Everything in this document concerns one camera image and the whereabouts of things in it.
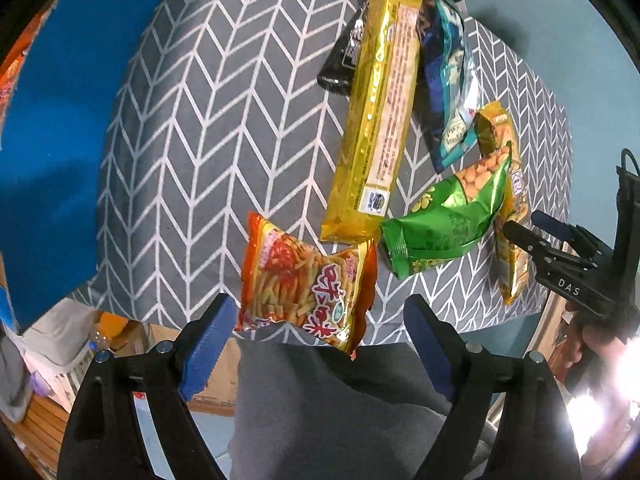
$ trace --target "black package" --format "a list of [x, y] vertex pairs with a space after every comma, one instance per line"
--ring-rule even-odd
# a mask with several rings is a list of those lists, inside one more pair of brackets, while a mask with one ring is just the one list
[[318, 84], [329, 92], [343, 95], [351, 92], [368, 2], [369, 0], [358, 0], [358, 10], [347, 23], [318, 73]]

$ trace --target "screw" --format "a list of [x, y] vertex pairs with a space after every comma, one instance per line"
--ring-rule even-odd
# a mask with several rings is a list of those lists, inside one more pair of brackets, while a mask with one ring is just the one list
[[545, 361], [545, 357], [537, 350], [529, 352], [529, 359], [535, 363], [543, 363]]
[[475, 343], [473, 341], [469, 341], [465, 345], [465, 348], [472, 354], [479, 354], [482, 351], [482, 345], [480, 343]]
[[95, 362], [97, 363], [103, 363], [105, 361], [108, 361], [109, 357], [111, 357], [111, 352], [109, 352], [108, 350], [100, 350], [95, 356]]
[[168, 339], [165, 341], [161, 341], [156, 345], [156, 352], [159, 354], [166, 354], [170, 352], [174, 347], [174, 343], [169, 341]]

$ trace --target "wooden floor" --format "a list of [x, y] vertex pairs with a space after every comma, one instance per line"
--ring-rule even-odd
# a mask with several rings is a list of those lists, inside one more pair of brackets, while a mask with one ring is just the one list
[[48, 398], [33, 395], [24, 420], [18, 424], [2, 413], [2, 421], [47, 467], [58, 470], [58, 457], [69, 414]]

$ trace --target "tablecloth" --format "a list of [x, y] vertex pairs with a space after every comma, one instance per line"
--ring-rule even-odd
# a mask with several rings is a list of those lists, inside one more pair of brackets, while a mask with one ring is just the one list
[[[356, 0], [165, 0], [117, 95], [100, 170], [97, 275], [74, 297], [133, 319], [181, 328], [220, 291], [236, 300], [250, 210], [318, 241], [348, 99], [316, 75]], [[565, 221], [571, 136], [553, 93], [471, 17], [466, 34], [482, 102], [499, 99], [520, 135], [529, 203]], [[389, 216], [479, 158], [476, 146], [434, 172], [412, 121]], [[493, 230], [469, 254], [399, 281], [379, 250], [365, 344], [406, 340], [402, 302], [421, 293], [459, 332], [538, 311], [532, 277], [509, 308], [498, 291]], [[242, 336], [256, 337], [255, 333]], [[258, 338], [315, 339], [288, 324]]]

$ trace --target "orange bag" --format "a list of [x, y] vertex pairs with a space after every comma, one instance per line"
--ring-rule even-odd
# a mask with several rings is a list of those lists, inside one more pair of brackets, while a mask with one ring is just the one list
[[351, 354], [365, 333], [377, 276], [373, 240], [325, 256], [249, 213], [236, 330], [289, 321]]

